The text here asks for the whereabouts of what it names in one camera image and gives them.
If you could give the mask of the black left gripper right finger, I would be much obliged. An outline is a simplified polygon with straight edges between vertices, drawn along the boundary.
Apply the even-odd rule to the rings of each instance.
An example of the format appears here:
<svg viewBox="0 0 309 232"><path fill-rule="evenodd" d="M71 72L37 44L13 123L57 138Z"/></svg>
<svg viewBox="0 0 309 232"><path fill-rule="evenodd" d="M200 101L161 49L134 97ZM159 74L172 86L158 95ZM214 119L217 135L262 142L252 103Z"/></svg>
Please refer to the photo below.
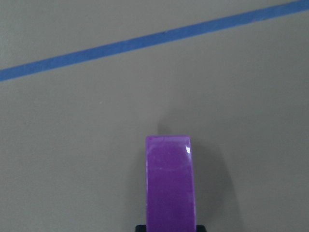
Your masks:
<svg viewBox="0 0 309 232"><path fill-rule="evenodd" d="M206 227L204 225L197 225L196 232L207 232Z"/></svg>

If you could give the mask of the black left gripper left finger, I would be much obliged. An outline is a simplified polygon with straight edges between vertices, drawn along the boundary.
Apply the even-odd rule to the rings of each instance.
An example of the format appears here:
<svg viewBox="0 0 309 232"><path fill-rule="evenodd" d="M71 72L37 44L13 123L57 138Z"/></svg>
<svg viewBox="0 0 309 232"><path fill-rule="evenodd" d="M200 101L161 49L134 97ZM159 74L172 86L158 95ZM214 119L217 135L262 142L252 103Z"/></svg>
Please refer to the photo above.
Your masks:
<svg viewBox="0 0 309 232"><path fill-rule="evenodd" d="M136 225L135 232L147 232L146 225Z"/></svg>

